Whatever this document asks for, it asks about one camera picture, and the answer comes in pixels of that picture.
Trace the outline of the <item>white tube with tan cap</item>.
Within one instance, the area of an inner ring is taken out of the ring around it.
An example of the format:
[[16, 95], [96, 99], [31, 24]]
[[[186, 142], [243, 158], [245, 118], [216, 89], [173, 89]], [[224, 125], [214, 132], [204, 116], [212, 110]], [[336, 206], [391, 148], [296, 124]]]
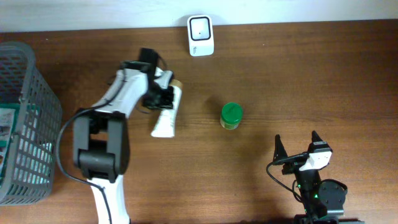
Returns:
[[174, 91], [173, 108], [161, 111], [156, 125], [151, 132], [151, 136], [155, 138], [173, 138], [175, 136], [175, 121], [182, 97], [183, 84], [179, 80], [173, 80], [169, 86]]

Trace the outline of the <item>green lid jar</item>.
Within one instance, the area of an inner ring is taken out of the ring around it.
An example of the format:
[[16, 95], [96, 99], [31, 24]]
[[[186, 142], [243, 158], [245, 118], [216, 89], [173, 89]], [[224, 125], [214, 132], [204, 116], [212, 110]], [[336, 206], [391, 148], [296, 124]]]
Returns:
[[243, 108], [235, 102], [225, 104], [221, 110], [220, 124], [227, 130], [236, 129], [243, 118]]

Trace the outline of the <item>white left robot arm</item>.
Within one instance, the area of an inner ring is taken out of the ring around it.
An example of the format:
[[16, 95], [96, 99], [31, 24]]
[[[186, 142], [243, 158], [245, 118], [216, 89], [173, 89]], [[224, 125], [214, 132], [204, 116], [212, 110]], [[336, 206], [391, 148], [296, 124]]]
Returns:
[[154, 62], [125, 61], [105, 95], [73, 122], [73, 161], [95, 198], [99, 223], [130, 223], [123, 179], [130, 160], [128, 119], [138, 103], [161, 114], [153, 130], [175, 133], [182, 83]]

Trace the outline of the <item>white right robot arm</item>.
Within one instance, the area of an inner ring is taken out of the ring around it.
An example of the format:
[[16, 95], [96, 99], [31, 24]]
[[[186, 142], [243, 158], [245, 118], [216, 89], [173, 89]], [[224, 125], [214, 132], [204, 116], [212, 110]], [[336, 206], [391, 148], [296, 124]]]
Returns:
[[[273, 160], [266, 167], [269, 177], [291, 192], [305, 210], [303, 215], [295, 215], [294, 224], [349, 224], [362, 223], [358, 219], [344, 219], [343, 205], [348, 188], [334, 179], [321, 179], [319, 171], [330, 163], [332, 148], [316, 131], [312, 131], [311, 143], [305, 152], [288, 156], [280, 135], [275, 136]], [[282, 174], [293, 174], [291, 187], [277, 180], [269, 171], [272, 166], [282, 166]]]

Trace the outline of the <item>green white package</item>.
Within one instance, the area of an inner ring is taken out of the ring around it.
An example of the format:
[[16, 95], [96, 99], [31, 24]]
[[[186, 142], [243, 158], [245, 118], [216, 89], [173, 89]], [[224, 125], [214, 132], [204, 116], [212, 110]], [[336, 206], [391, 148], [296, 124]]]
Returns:
[[1, 186], [4, 185], [11, 136], [16, 128], [19, 110], [20, 104], [1, 103]]

